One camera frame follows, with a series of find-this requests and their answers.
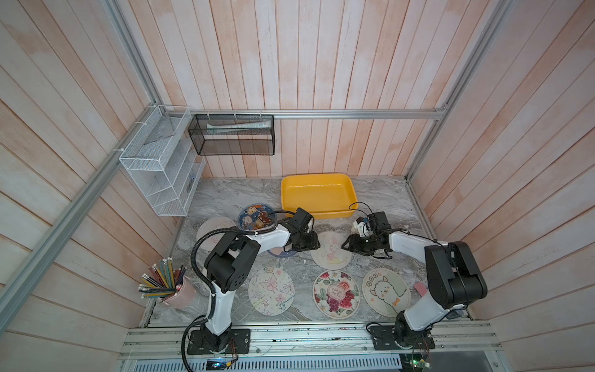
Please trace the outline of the red roses floral coaster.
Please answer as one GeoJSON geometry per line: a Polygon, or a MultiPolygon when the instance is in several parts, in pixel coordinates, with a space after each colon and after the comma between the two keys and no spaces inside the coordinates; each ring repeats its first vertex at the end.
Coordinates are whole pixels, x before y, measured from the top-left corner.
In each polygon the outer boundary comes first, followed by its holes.
{"type": "Polygon", "coordinates": [[[324,271],[314,281],[312,296],[317,309],[332,319],[354,316],[361,303],[356,280],[344,271],[324,271]]]}

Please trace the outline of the cream pink drawing coaster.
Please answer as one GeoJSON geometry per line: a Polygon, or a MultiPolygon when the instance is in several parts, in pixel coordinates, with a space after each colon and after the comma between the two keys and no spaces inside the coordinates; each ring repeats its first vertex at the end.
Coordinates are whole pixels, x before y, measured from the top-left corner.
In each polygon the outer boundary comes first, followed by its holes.
{"type": "Polygon", "coordinates": [[[326,231],[321,232],[318,238],[321,246],[311,251],[311,257],[318,266],[327,270],[340,270],[350,263],[353,254],[342,249],[346,240],[342,234],[326,231]]]}

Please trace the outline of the colored pencils bundle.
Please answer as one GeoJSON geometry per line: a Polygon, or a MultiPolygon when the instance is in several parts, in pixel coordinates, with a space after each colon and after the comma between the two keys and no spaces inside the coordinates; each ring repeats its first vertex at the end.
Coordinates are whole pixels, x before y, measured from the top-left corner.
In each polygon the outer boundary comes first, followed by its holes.
{"type": "Polygon", "coordinates": [[[173,298],[181,294],[187,267],[174,266],[172,257],[166,257],[149,267],[149,274],[143,274],[138,286],[142,299],[173,298]]]}

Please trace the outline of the pink eraser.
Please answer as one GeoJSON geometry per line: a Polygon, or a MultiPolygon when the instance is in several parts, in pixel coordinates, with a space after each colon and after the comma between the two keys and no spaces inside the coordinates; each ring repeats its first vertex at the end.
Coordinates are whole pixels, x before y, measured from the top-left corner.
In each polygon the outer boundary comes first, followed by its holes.
{"type": "Polygon", "coordinates": [[[421,297],[423,297],[424,295],[426,295],[429,292],[427,287],[425,286],[425,284],[421,281],[414,284],[414,289],[418,292],[418,294],[421,297]]]}

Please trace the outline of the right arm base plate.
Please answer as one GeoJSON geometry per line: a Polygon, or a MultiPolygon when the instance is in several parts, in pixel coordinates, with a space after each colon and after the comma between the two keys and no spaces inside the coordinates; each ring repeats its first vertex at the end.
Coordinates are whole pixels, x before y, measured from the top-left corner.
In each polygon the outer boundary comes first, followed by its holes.
{"type": "Polygon", "coordinates": [[[411,331],[400,323],[381,325],[368,323],[365,330],[371,336],[375,350],[433,350],[435,341],[429,330],[411,331]]]}

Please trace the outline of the yellow plastic storage box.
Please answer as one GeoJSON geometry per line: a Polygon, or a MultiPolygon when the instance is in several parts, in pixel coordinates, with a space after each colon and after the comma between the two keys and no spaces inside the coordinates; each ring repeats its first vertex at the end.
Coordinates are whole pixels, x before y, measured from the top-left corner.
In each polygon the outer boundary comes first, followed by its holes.
{"type": "Polygon", "coordinates": [[[284,210],[304,209],[315,219],[350,218],[358,198],[352,180],[342,174],[287,176],[281,181],[284,210]]]}

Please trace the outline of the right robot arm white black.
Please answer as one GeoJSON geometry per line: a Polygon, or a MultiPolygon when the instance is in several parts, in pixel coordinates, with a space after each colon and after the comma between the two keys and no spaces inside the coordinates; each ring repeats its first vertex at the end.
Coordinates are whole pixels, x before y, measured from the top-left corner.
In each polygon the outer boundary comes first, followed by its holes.
{"type": "Polygon", "coordinates": [[[403,231],[387,231],[370,237],[350,235],[342,249],[363,256],[382,250],[385,257],[397,252],[425,264],[428,292],[411,308],[398,313],[394,344],[402,349],[423,347],[434,324],[453,310],[465,309],[487,296],[488,287],[469,246],[457,241],[441,243],[403,231]]]}

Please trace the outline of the pink kitty coaster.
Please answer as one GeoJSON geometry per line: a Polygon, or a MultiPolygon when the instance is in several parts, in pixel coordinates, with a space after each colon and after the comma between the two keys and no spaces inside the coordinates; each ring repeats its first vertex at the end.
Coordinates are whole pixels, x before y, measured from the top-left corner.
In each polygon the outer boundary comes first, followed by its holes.
{"type": "MultiPolygon", "coordinates": [[[[223,216],[213,217],[199,226],[196,238],[200,239],[207,233],[210,233],[216,229],[227,229],[233,227],[236,227],[236,224],[230,218],[223,216]]],[[[200,249],[206,252],[211,252],[222,237],[222,234],[218,234],[207,238],[207,240],[200,246],[200,249]]]]}

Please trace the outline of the green flowers pattern coaster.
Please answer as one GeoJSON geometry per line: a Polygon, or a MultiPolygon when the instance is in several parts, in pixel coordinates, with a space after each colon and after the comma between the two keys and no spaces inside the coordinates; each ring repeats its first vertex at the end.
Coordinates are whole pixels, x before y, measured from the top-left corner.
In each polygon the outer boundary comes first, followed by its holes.
{"type": "Polygon", "coordinates": [[[358,217],[356,221],[353,222],[351,233],[357,234],[359,237],[372,236],[373,232],[370,228],[370,220],[365,217],[358,217]]]}

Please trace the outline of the purple bunny coaster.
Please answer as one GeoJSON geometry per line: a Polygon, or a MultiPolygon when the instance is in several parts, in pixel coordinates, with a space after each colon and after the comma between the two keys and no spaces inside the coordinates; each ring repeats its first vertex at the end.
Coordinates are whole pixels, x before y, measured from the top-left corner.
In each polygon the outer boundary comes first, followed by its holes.
{"type": "Polygon", "coordinates": [[[278,257],[278,258],[289,258],[289,257],[294,257],[296,255],[296,252],[293,250],[284,250],[283,248],[279,247],[279,248],[274,248],[268,251],[269,254],[271,254],[274,257],[278,257]]]}

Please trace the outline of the alpaca cartoon coaster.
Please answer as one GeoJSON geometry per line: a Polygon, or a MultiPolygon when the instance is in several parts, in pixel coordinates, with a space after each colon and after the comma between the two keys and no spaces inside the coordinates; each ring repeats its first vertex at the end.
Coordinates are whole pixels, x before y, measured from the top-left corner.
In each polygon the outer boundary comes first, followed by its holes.
{"type": "Polygon", "coordinates": [[[385,317],[396,317],[412,303],[412,294],[404,279],[385,268],[364,275],[362,293],[367,304],[385,317]]]}

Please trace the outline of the pink pencil cup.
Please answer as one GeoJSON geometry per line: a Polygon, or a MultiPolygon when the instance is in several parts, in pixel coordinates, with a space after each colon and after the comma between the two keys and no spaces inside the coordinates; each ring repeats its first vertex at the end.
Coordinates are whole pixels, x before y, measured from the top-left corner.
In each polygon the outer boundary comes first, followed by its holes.
{"type": "Polygon", "coordinates": [[[171,307],[182,309],[188,307],[196,296],[196,290],[187,276],[184,276],[182,283],[176,287],[177,291],[166,297],[161,303],[171,307]]]}

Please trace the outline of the butterfly floral coaster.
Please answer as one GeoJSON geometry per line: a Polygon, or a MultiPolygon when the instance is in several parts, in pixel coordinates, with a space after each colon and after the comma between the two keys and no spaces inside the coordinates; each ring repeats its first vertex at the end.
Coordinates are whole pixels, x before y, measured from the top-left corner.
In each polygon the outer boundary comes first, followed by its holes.
{"type": "Polygon", "coordinates": [[[280,268],[263,268],[252,276],[249,300],[264,316],[279,316],[293,304],[295,289],[289,274],[280,268]]]}

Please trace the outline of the blue bears cartoon coaster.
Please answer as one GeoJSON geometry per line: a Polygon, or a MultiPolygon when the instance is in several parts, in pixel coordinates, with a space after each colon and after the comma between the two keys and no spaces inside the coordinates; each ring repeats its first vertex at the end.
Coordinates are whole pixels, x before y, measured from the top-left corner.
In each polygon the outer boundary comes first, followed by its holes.
{"type": "Polygon", "coordinates": [[[274,210],[266,204],[253,204],[243,209],[238,216],[238,227],[242,230],[259,230],[273,226],[277,219],[274,210]]]}

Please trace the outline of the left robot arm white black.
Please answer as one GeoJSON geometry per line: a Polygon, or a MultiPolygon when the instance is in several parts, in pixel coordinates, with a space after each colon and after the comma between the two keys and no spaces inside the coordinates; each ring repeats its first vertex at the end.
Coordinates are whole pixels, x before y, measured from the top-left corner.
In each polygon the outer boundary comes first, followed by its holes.
{"type": "Polygon", "coordinates": [[[199,237],[190,253],[192,271],[209,289],[207,313],[187,327],[191,349],[221,353],[231,341],[232,304],[236,290],[246,281],[257,256],[290,245],[293,251],[317,250],[315,217],[304,209],[279,210],[287,217],[260,230],[220,228],[199,237]]]}

